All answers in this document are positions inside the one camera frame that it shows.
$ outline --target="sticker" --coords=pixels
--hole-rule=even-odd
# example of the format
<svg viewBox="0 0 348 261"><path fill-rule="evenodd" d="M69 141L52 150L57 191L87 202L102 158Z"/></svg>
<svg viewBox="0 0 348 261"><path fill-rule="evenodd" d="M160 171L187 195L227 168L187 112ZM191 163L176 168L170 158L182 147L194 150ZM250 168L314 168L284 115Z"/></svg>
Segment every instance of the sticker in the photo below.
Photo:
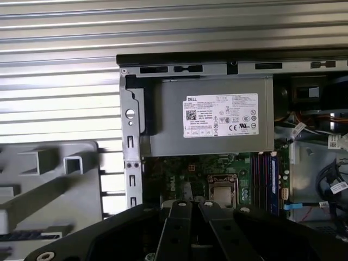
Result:
<svg viewBox="0 0 348 261"><path fill-rule="evenodd" d="M348 189L348 184L345 181L343 181L332 186L330 189L333 194L337 194L338 192L341 192L342 190Z"/></svg>
<svg viewBox="0 0 348 261"><path fill-rule="evenodd" d="M188 96L183 121L185 138L258 135L258 95Z"/></svg>
<svg viewBox="0 0 348 261"><path fill-rule="evenodd" d="M330 205L329 205L328 201L323 201L323 202L319 202L319 207L321 207L321 208L329 208Z"/></svg>
<svg viewBox="0 0 348 261"><path fill-rule="evenodd" d="M327 147L333 150L340 150L341 147L338 145L338 139L341 135L329 135L327 140Z"/></svg>
<svg viewBox="0 0 348 261"><path fill-rule="evenodd" d="M306 125L303 122L300 122L296 125L295 128L291 131L291 137L295 138L297 135L306 127Z"/></svg>

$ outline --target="metal chassis frame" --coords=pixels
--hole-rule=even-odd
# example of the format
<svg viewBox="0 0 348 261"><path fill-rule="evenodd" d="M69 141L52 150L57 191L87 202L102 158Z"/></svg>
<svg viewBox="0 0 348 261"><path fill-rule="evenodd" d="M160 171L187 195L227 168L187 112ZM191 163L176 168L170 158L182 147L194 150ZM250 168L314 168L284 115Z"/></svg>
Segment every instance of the metal chassis frame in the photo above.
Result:
<svg viewBox="0 0 348 261"><path fill-rule="evenodd" d="M335 67L327 68L326 61L334 61ZM130 66L124 63L124 67L120 69L120 99L121 99L121 119L122 119L122 140L123 140L123 156L125 162L125 182L126 182L126 198L127 208L142 204L142 162L141 162L141 133L145 130L144 115L144 92L142 89L127 86L127 75L135 75L138 78L171 78L171 77L197 77L202 73L197 72L174 72L174 66L189 66L201 64L204 66L204 75L227 76L226 62L210 62L210 63L185 63L185 64L168 64L167 73L140 73L140 66ZM320 67L313 67L313 62L322 64ZM285 73L315 73L315 72L334 72L348 71L347 58L330 59L306 59L306 60L273 60L265 63L282 63L280 69L256 69L256 64L262 61L238 61L238 74L230 77L255 77L255 76L272 76L274 74ZM131 109L135 112L132 119L126 117L126 111Z"/></svg>

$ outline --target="metal bracket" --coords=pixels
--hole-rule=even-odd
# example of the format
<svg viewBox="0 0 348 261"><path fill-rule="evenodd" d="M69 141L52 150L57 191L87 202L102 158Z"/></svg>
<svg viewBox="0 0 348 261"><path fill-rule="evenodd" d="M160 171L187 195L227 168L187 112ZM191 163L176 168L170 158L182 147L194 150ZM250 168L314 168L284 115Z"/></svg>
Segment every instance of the metal bracket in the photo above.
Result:
<svg viewBox="0 0 348 261"><path fill-rule="evenodd" d="M165 221L155 261L189 260L192 203L175 201Z"/></svg>
<svg viewBox="0 0 348 261"><path fill-rule="evenodd" d="M198 207L205 221L210 224L226 260L262 261L234 221L233 213L228 215L214 201L201 202Z"/></svg>
<svg viewBox="0 0 348 261"><path fill-rule="evenodd" d="M127 208L142 204L142 179L140 158L140 120L139 101L131 90L126 89L127 70L122 69L120 76L120 99L123 137L123 158L125 161Z"/></svg>

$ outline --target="motherboard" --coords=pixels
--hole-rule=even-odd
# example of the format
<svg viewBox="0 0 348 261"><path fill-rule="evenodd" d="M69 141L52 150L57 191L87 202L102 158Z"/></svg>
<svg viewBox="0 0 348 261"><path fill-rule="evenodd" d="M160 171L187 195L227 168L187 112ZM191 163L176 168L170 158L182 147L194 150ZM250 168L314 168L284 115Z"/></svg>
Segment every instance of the motherboard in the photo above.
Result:
<svg viewBox="0 0 348 261"><path fill-rule="evenodd" d="M146 158L144 166L145 201L214 200L225 207L254 204L279 215L289 199L288 145L265 153Z"/></svg>

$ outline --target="power supply label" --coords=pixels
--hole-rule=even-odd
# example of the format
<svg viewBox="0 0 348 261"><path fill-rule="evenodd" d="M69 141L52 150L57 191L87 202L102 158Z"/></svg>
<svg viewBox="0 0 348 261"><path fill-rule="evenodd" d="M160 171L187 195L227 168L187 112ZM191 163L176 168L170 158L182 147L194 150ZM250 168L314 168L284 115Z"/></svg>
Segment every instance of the power supply label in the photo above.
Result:
<svg viewBox="0 0 348 261"><path fill-rule="evenodd" d="M257 94L187 96L184 137L257 135L258 116Z"/></svg>

